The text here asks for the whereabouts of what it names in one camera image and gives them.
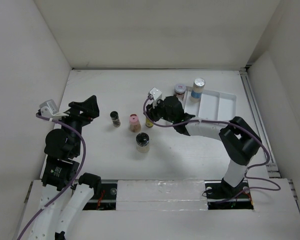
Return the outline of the white lid brown sauce jar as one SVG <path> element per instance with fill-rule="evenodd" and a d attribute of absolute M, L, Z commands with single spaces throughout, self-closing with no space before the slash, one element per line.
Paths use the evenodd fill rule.
<path fill-rule="evenodd" d="M 183 100 L 186 93 L 186 86 L 182 83 L 178 83 L 174 86 L 174 96 L 177 97 L 179 100 Z"/>

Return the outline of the black lid white powder jar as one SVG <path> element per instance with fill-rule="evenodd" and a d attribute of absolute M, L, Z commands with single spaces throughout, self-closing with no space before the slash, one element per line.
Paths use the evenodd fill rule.
<path fill-rule="evenodd" d="M 136 138 L 136 149 L 140 153 L 147 153 L 150 149 L 150 138 L 145 132 L 140 132 Z"/>

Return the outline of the yellow label bottle cork cap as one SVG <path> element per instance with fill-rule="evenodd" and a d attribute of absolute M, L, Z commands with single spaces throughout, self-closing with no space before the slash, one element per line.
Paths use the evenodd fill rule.
<path fill-rule="evenodd" d="M 145 125 L 148 127 L 148 128 L 152 128 L 154 125 L 153 123 L 147 118 L 146 121 L 145 121 Z"/>

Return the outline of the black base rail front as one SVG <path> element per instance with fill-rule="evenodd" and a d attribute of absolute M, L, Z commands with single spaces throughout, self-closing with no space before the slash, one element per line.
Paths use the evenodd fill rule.
<path fill-rule="evenodd" d="M 253 210 L 249 193 L 224 202 L 215 198 L 220 181 L 104 180 L 101 192 L 84 206 L 85 211 L 206 211 Z"/>

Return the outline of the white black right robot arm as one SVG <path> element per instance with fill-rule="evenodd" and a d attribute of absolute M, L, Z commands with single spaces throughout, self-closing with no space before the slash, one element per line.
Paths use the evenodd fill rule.
<path fill-rule="evenodd" d="M 229 121 L 206 120 L 185 112 L 176 96 L 161 99 L 149 94 L 143 105 L 143 112 L 153 123 L 165 120 L 167 127 L 185 136 L 199 136 L 220 141 L 230 162 L 220 185 L 212 190 L 216 199 L 226 199 L 242 190 L 242 182 L 251 159 L 262 146 L 260 137 L 247 122 L 239 116 Z"/>

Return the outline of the black pepper grinder bottle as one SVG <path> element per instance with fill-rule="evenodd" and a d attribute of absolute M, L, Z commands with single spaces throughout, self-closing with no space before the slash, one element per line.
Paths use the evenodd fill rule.
<path fill-rule="evenodd" d="M 114 127 L 118 128 L 121 125 L 120 119 L 119 119 L 119 114 L 117 111 L 112 111 L 110 113 L 110 118 L 112 120 L 112 124 Z"/>

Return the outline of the aluminium rail right edge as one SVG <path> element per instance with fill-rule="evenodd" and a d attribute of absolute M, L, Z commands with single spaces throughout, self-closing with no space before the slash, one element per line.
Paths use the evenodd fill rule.
<path fill-rule="evenodd" d="M 247 64 L 245 67 L 241 67 L 239 70 L 239 74 L 241 77 L 242 85 L 247 97 L 250 110 L 252 112 L 254 124 L 256 125 L 256 132 L 259 135 L 260 139 L 262 140 L 263 145 L 266 147 L 267 151 L 269 152 L 270 160 L 269 163 L 266 165 L 268 175 L 271 179 L 280 179 L 282 176 L 278 169 L 272 151 L 272 147 L 265 129 L 265 125 L 262 120 L 261 112 L 259 110 L 255 94 L 253 92 L 251 80 L 248 74 L 248 70 L 251 66 L 252 66 L 251 64 Z"/>

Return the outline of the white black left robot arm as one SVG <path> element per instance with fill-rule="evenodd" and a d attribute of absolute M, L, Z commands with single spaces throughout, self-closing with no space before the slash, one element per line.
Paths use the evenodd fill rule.
<path fill-rule="evenodd" d="M 87 154 L 82 129 L 100 115 L 97 97 L 72 101 L 68 106 L 68 110 L 60 112 L 52 99 L 39 106 L 36 117 L 60 128 L 45 137 L 46 161 L 38 211 L 18 239 L 30 228 L 30 240 L 65 240 L 88 201 L 101 194 L 100 176 L 79 175 Z"/>

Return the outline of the blue label silver lid jar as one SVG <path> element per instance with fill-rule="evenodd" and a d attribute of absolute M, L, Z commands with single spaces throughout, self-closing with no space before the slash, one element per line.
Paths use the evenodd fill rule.
<path fill-rule="evenodd" d="M 196 78 L 193 81 L 193 86 L 190 93 L 190 100 L 192 102 L 197 103 L 200 101 L 205 84 L 206 81 L 203 78 Z"/>

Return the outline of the pink lid spice jar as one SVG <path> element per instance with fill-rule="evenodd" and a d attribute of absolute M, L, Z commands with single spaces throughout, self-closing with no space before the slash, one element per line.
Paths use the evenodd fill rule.
<path fill-rule="evenodd" d="M 139 117 L 135 113 L 129 117 L 129 130 L 133 133 L 138 133 L 141 130 Z"/>

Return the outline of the white divided organizer tray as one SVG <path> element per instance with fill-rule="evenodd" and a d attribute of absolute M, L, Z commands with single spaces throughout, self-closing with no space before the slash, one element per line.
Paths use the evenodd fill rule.
<path fill-rule="evenodd" d="M 192 88 L 187 86 L 182 100 L 185 113 L 212 121 L 229 121 L 236 116 L 236 95 L 203 90 L 199 102 L 193 102 L 191 101 L 191 92 Z"/>

